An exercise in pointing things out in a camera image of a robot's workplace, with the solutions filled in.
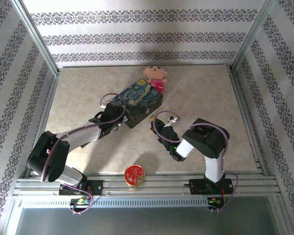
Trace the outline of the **small wired circuit board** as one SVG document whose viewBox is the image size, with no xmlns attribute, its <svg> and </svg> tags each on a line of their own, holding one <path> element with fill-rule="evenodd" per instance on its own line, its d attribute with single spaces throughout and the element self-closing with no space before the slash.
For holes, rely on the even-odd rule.
<svg viewBox="0 0 294 235">
<path fill-rule="evenodd" d="M 223 207 L 224 198 L 223 197 L 208 197 L 208 204 L 212 207 Z"/>
<path fill-rule="evenodd" d="M 87 206 L 89 205 L 90 203 L 90 198 L 79 198 L 79 199 L 72 199 L 71 202 L 70 202 L 70 205 L 71 206 L 74 206 L 74 205 L 82 205 L 82 206 Z"/>
</svg>

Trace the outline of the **grey metal panel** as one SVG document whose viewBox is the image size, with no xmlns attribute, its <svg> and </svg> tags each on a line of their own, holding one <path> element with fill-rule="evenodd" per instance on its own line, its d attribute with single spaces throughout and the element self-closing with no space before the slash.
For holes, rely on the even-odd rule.
<svg viewBox="0 0 294 235">
<path fill-rule="evenodd" d="M 278 235 L 266 211 L 199 208 L 24 209 L 15 235 Z"/>
</svg>

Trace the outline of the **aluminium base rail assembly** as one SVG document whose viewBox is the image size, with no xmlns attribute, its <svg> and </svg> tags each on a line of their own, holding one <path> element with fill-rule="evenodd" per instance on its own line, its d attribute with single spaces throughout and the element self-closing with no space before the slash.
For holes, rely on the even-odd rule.
<svg viewBox="0 0 294 235">
<path fill-rule="evenodd" d="M 238 187 L 235 196 L 271 196 L 280 195 L 281 190 L 274 176 L 264 176 L 259 172 L 241 173 L 238 175 Z M 102 180 L 102 196 L 110 197 L 162 197 L 190 195 L 190 190 L 184 185 L 190 179 L 202 179 L 203 174 L 183 172 L 180 174 L 148 174 L 138 187 L 130 187 L 122 174 L 93 174 L 90 180 Z M 28 179 L 18 179 L 13 196 L 58 196 L 58 182 L 42 183 L 38 176 Z"/>
</svg>

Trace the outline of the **aluminium frame post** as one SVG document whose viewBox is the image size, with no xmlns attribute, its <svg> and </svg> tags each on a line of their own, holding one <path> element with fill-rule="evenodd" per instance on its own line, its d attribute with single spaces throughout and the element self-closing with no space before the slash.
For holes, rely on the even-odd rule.
<svg viewBox="0 0 294 235">
<path fill-rule="evenodd" d="M 234 73 L 241 61 L 243 60 L 246 52 L 248 51 L 250 44 L 253 42 L 256 37 L 260 27 L 262 26 L 267 15 L 271 11 L 273 5 L 276 3 L 276 0 L 264 0 L 261 8 L 259 9 L 250 29 L 248 30 L 245 39 L 243 40 L 242 45 L 240 46 L 233 63 L 230 66 L 230 71 Z"/>
<path fill-rule="evenodd" d="M 18 12 L 21 20 L 24 22 L 24 25 L 27 27 L 30 36 L 37 48 L 39 49 L 43 59 L 46 61 L 48 67 L 50 68 L 53 75 L 59 74 L 59 68 L 56 65 L 52 54 L 50 53 L 48 47 L 46 46 L 43 37 L 41 36 L 37 26 L 34 23 L 29 11 L 27 10 L 23 0 L 10 0 L 16 11 Z"/>
</svg>

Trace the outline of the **round red gold tin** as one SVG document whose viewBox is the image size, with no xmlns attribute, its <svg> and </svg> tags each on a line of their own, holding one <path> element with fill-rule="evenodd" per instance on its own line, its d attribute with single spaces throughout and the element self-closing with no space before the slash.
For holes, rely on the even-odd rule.
<svg viewBox="0 0 294 235">
<path fill-rule="evenodd" d="M 144 169 L 137 164 L 130 165 L 124 171 L 124 179 L 125 182 L 130 187 L 138 187 L 140 186 L 145 180 L 145 171 Z"/>
</svg>

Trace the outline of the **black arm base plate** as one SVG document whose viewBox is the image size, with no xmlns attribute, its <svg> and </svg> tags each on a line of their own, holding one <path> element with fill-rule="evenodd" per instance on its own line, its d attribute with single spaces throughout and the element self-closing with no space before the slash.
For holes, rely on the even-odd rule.
<svg viewBox="0 0 294 235">
<path fill-rule="evenodd" d="M 189 188 L 191 195 L 217 195 L 224 194 L 230 195 L 234 191 L 231 179 L 223 179 L 214 183 L 208 179 L 190 179 L 184 185 Z"/>
<path fill-rule="evenodd" d="M 82 195 L 88 196 L 90 193 L 92 196 L 101 196 L 103 189 L 102 180 L 84 180 L 78 186 L 65 186 L 64 184 L 60 185 L 59 195 L 65 196 L 75 196 Z"/>
</svg>

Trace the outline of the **starry night print box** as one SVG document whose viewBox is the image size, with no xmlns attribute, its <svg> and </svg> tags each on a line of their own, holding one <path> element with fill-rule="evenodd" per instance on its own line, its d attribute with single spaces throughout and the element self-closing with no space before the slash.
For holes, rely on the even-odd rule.
<svg viewBox="0 0 294 235">
<path fill-rule="evenodd" d="M 126 88 L 120 96 L 126 102 L 125 115 L 128 118 L 126 125 L 131 129 L 149 116 L 145 113 L 147 108 L 152 107 L 157 110 L 163 99 L 163 95 L 144 79 Z"/>
</svg>

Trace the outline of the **pink plush doll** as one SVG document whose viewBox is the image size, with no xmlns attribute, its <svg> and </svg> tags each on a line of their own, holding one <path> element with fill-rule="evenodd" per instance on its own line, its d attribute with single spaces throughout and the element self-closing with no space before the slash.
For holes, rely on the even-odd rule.
<svg viewBox="0 0 294 235">
<path fill-rule="evenodd" d="M 147 77 L 147 82 L 162 93 L 167 83 L 167 71 L 160 66 L 150 66 L 144 69 L 143 74 Z"/>
</svg>

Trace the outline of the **aluminium side rail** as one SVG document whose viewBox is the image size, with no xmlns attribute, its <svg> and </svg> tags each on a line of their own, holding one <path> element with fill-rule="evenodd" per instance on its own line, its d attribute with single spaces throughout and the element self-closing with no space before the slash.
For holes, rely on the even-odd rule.
<svg viewBox="0 0 294 235">
<path fill-rule="evenodd" d="M 230 66 L 226 66 L 228 73 L 229 73 L 229 77 L 230 77 L 230 81 L 233 87 L 233 91 L 240 109 L 240 113 L 243 119 L 243 123 L 244 123 L 244 127 L 247 133 L 247 137 L 249 140 L 249 145 L 254 157 L 254 161 L 255 163 L 257 163 L 257 165 L 259 165 L 259 168 L 261 169 L 261 173 L 264 176 L 271 176 L 270 172 L 268 172 L 266 163 L 264 161 L 263 158 L 263 152 L 261 149 L 261 146 L 257 140 L 256 137 L 256 132 L 253 128 L 253 124 L 252 124 L 252 120 L 251 117 L 249 115 L 248 112 L 248 108 L 243 96 L 243 92 L 242 89 L 240 87 L 239 84 L 239 80 L 237 78 L 237 76 L 231 71 L 231 67 Z"/>
<path fill-rule="evenodd" d="M 50 113 L 51 106 L 52 106 L 52 102 L 54 99 L 56 87 L 58 84 L 59 76 L 60 76 L 60 71 L 57 73 L 57 75 L 54 76 L 52 83 L 50 84 L 49 93 L 48 93 L 48 96 L 46 98 L 46 101 L 45 101 L 45 104 L 43 107 L 43 112 L 41 114 L 41 119 L 40 119 L 40 123 L 39 123 L 38 129 L 37 129 L 37 132 L 36 132 L 34 142 L 31 146 L 31 151 L 33 150 L 35 144 L 37 143 L 40 135 L 45 131 L 47 121 L 49 118 L 49 113 Z"/>
</svg>

